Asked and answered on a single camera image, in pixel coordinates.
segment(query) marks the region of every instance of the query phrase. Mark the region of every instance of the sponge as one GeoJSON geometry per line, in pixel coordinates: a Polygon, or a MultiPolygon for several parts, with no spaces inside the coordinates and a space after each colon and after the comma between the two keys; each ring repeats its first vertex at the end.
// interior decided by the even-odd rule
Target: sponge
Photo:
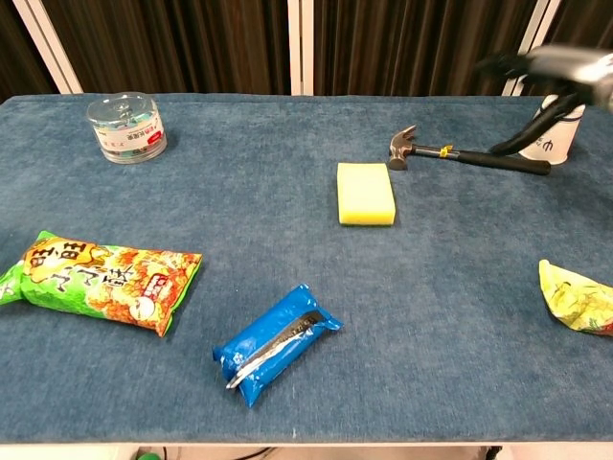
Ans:
{"type": "Polygon", "coordinates": [[[384,163],[339,163],[338,221],[346,225],[392,225],[396,205],[384,163]]]}

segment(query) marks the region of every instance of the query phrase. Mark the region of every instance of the blue wrapper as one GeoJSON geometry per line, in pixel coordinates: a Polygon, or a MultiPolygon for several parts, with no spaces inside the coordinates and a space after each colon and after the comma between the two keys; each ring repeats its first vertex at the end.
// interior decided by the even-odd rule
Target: blue wrapper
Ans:
{"type": "Polygon", "coordinates": [[[322,309],[307,285],[299,285],[277,305],[226,343],[213,359],[249,407],[261,391],[326,330],[338,331],[338,319],[322,309]]]}

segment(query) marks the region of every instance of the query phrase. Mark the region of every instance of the curtain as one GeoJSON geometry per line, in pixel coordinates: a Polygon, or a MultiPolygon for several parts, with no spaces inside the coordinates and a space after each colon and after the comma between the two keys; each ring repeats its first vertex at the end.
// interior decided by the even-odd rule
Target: curtain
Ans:
{"type": "Polygon", "coordinates": [[[316,0],[315,94],[500,95],[474,64],[516,53],[535,3],[316,0]]]}
{"type": "MultiPolygon", "coordinates": [[[[543,43],[613,50],[613,0],[561,2],[543,43]]],[[[545,95],[551,87],[526,85],[522,95],[545,95]]]]}
{"type": "Polygon", "coordinates": [[[85,92],[291,92],[286,0],[43,4],[85,92]]]}
{"type": "Polygon", "coordinates": [[[0,103],[20,94],[57,93],[14,4],[0,2],[0,103]]]}

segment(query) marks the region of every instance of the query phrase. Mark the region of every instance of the blue carpet surface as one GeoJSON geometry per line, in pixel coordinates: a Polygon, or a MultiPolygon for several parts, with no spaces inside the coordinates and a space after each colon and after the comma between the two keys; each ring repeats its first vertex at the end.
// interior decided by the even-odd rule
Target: blue carpet surface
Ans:
{"type": "Polygon", "coordinates": [[[549,176],[409,158],[397,221],[342,227],[338,162],[395,132],[486,150],[540,98],[156,97],[169,147],[102,157],[95,95],[0,106],[0,271],[40,230],[202,252],[169,334],[0,308],[0,442],[613,441],[613,342],[548,312],[538,261],[613,284],[613,116],[549,176]],[[247,409],[211,350],[300,283],[345,323],[247,409]]]}

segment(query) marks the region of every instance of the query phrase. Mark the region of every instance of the yellow snack bag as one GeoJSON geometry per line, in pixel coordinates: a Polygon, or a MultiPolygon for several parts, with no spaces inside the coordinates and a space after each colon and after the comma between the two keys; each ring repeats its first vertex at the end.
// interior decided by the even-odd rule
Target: yellow snack bag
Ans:
{"type": "Polygon", "coordinates": [[[540,288],[551,313],[569,328],[613,335],[613,287],[542,260],[540,288]]]}

